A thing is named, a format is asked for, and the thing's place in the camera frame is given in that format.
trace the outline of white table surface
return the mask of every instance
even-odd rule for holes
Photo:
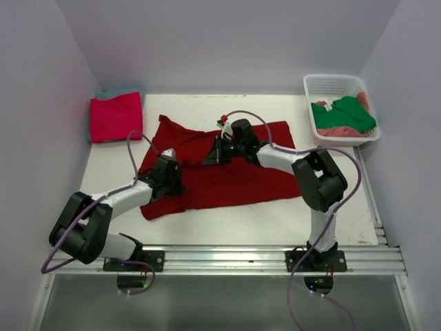
[[[189,129],[217,130],[216,121],[222,114],[240,109],[255,112],[268,122],[286,121],[298,148],[314,147],[305,96],[294,95],[148,94],[144,132],[148,137],[154,136],[160,114]],[[239,118],[238,114],[231,120]],[[247,118],[258,124],[255,119]],[[138,166],[148,147],[145,141],[132,143]],[[352,148],[346,151],[353,154]],[[338,153],[331,154],[351,190],[356,182],[353,164]],[[81,191],[105,192],[130,182],[133,175],[125,142],[93,145]],[[310,218],[310,209],[301,197],[188,210],[153,221],[146,221],[136,208],[113,220],[110,232],[123,232],[143,243],[159,245],[297,245],[308,240]],[[340,209],[336,234],[340,245],[378,244],[363,187]]]

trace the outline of folded towel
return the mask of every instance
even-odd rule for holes
[[[120,95],[113,99],[90,101],[90,140],[92,143],[124,140],[128,134],[143,131],[143,113],[139,92]],[[133,140],[141,140],[139,134]]]

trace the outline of green cloth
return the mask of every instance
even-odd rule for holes
[[[375,119],[363,108],[354,97],[343,97],[335,100],[330,111],[324,106],[312,103],[314,121],[318,129],[330,129],[349,126],[359,133],[365,133],[377,126]]]

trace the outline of light blue folded cloth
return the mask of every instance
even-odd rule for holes
[[[97,98],[98,100],[108,100],[116,98],[122,94],[133,92],[139,92],[141,96],[141,104],[144,111],[144,99],[145,93],[147,93],[147,90],[145,88],[106,88],[104,91],[97,92],[95,94],[95,98]]]

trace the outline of glass panel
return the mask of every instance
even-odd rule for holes
[[[165,276],[127,299],[115,275],[57,275],[41,330],[296,330],[286,304],[287,277]],[[349,317],[310,295],[302,277],[292,290],[306,330],[350,330]],[[336,276],[329,294],[354,314],[359,331],[410,330],[395,277]]]

